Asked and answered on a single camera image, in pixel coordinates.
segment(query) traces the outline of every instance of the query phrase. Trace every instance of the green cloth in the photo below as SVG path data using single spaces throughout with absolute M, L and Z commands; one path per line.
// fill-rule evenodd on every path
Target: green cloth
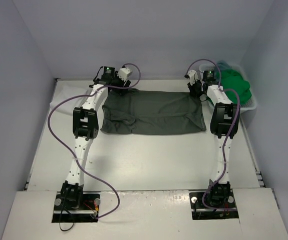
M 247 101 L 252 97 L 252 93 L 249 90 L 249 82 L 245 81 L 239 72 L 232 69 L 223 70 L 221 71 L 221 74 L 221 85 L 223 88 L 234 89 L 239 96 L 240 104 L 243 105 L 247 103 Z M 225 93 L 233 103 L 237 103 L 236 96 L 233 92 L 227 91 Z

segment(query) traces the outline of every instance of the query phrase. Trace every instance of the gray wall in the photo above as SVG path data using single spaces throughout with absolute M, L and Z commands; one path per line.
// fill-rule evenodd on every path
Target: gray wall
M 275 0 L 242 66 L 258 100 L 257 111 L 243 118 L 288 230 L 288 1 Z
M 11 0 L 0 0 L 0 239 L 27 180 L 54 81 Z
M 56 77 L 137 63 L 183 77 L 198 58 L 240 62 L 273 0 L 14 0 Z

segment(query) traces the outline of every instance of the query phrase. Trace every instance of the white plastic basket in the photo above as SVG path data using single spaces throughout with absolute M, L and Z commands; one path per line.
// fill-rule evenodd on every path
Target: white plastic basket
M 248 81 L 247 77 L 246 77 L 246 74 L 245 72 L 243 71 L 243 69 L 241 68 L 241 66 L 237 65 L 237 64 L 229 64 L 231 66 L 231 68 L 237 72 L 239 72 L 243 79 L 245 81 Z M 204 72 L 204 71 L 212 71 L 215 69 L 215 66 L 212 65 L 212 64 L 201 64 L 199 66 L 199 70 L 201 72 Z M 248 111 L 248 110 L 254 110 L 256 107 L 257 107 L 257 101 L 256 101 L 256 98 L 255 96 L 253 95 L 253 92 L 252 92 L 252 89 L 250 88 L 250 92 L 252 93 L 252 97 L 247 101 L 247 103 L 241 105 L 240 107 L 240 112 L 243 113 L 245 111 Z M 211 108 L 214 108 L 213 104 L 211 102 L 208 102 L 208 104 L 211 106 Z

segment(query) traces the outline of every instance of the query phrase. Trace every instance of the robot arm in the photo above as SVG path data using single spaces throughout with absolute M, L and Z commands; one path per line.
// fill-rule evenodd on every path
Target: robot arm
M 81 107 L 76 107 L 73 112 L 73 133 L 75 135 L 74 152 L 77 159 L 72 159 L 69 173 L 63 183 L 61 196 L 66 196 L 67 200 L 75 203 L 78 208 L 83 195 L 84 173 L 76 164 L 84 169 L 87 156 L 94 139 L 98 135 L 99 125 L 97 111 L 108 96 L 109 91 L 114 90 L 123 95 L 125 89 L 115 89 L 113 87 L 128 87 L 130 81 L 127 79 L 132 71 L 128 67 L 123 67 L 115 72 L 113 67 L 104 67 L 101 79 L 94 80 L 93 90 L 85 103 Z
M 216 164 L 210 176 L 209 183 L 210 186 L 214 186 L 210 189 L 210 193 L 207 195 L 207 203 L 209 206 L 217 206 L 220 203 L 223 203 L 230 193 L 228 159 L 231 142 L 238 129 L 239 115 L 225 144 L 225 162 L 222 147 L 225 137 L 228 134 L 228 130 L 233 123 L 233 118 L 237 111 L 237 105 L 229 100 L 227 95 L 224 93 L 222 86 L 218 86 L 218 84 L 213 81 L 204 82 L 196 80 L 195 75 L 196 71 L 190 70 L 185 76 L 189 79 L 188 88 L 191 96 L 200 97 L 201 95 L 206 94 L 215 105 L 210 123 L 210 131 L 215 137 L 217 153 Z

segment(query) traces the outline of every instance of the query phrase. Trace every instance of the white table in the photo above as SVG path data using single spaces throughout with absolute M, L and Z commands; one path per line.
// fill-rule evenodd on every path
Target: white table
M 59 81 L 55 95 L 63 84 L 87 87 L 89 81 Z M 138 88 L 188 90 L 184 80 L 143 80 Z M 58 223 L 51 221 L 56 193 L 72 157 L 46 127 L 28 191 L 17 193 L 3 240 L 288 240 L 271 189 L 259 187 L 241 125 L 229 160 L 239 219 L 192 220 L 188 190 L 207 188 L 215 160 L 215 137 L 209 132 L 212 110 L 206 103 L 203 114 L 207 131 L 195 134 L 146 136 L 100 132 L 90 148 L 86 170 L 120 191 L 121 205 L 98 223 L 77 223 L 69 232 L 61 232 Z M 102 110 L 98 115 L 101 124 Z M 52 126 L 60 138 L 74 146 L 71 116 L 55 113 Z M 102 191 L 100 214 L 116 205 L 115 195 L 89 177 L 85 177 L 84 190 Z
M 121 205 L 113 214 L 61 232 L 51 223 L 56 192 L 18 192 L 3 240 L 288 240 L 271 189 L 234 194 L 239 219 L 192 220 L 186 190 L 120 192 Z M 115 205 L 113 193 L 101 193 L 102 213 Z
M 60 80 L 87 88 L 90 80 Z M 142 80 L 140 90 L 188 92 L 186 80 Z M 119 191 L 205 189 L 215 164 L 215 136 L 209 130 L 212 110 L 203 103 L 206 132 L 170 136 L 111 135 L 99 132 L 90 148 L 86 170 L 111 183 Z M 103 111 L 98 111 L 99 124 Z M 74 147 L 72 116 L 53 114 L 54 132 Z M 70 168 L 72 156 L 44 128 L 34 160 L 28 191 L 59 191 Z M 258 188 L 255 168 L 241 125 L 231 146 L 232 188 Z M 109 191 L 104 184 L 85 177 L 85 191 Z

